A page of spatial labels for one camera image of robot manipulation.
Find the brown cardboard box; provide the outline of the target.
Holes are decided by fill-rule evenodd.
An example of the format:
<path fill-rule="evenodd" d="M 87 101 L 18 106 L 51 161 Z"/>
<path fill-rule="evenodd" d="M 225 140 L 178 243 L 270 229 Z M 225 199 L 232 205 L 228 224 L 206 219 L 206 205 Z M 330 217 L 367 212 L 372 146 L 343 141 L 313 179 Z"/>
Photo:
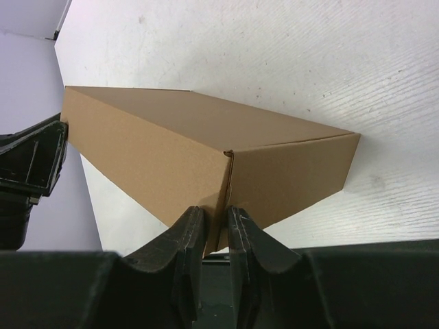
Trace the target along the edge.
<path fill-rule="evenodd" d="M 167 226 L 209 215 L 205 252 L 226 247 L 224 211 L 260 228 L 343 189 L 360 135 L 187 90 L 69 86 L 69 142 Z"/>

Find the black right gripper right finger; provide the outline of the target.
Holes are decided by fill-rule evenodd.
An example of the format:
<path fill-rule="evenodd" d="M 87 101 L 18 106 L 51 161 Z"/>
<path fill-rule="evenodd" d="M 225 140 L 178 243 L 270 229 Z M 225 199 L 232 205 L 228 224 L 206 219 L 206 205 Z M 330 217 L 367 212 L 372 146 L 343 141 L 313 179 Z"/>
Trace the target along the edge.
<path fill-rule="evenodd" d="M 228 209 L 237 328 L 437 328 L 438 242 L 290 249 Z"/>

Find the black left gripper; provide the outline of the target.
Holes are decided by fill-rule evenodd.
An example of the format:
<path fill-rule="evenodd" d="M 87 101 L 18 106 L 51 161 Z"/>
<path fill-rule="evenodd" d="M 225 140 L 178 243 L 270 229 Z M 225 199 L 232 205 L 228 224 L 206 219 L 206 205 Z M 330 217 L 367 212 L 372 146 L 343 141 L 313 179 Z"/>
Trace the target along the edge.
<path fill-rule="evenodd" d="M 32 208 L 48 197 L 66 158 L 68 124 L 55 114 L 1 135 L 1 250 L 20 249 Z"/>

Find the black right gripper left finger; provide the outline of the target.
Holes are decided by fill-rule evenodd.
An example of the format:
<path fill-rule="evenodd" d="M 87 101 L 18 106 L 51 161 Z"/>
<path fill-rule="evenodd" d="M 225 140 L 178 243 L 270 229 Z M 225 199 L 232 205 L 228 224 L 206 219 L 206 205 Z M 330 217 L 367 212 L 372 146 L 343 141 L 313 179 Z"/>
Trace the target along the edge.
<path fill-rule="evenodd" d="M 1 254 L 2 328 L 190 328 L 197 319 L 206 218 L 186 209 L 128 256 Z"/>

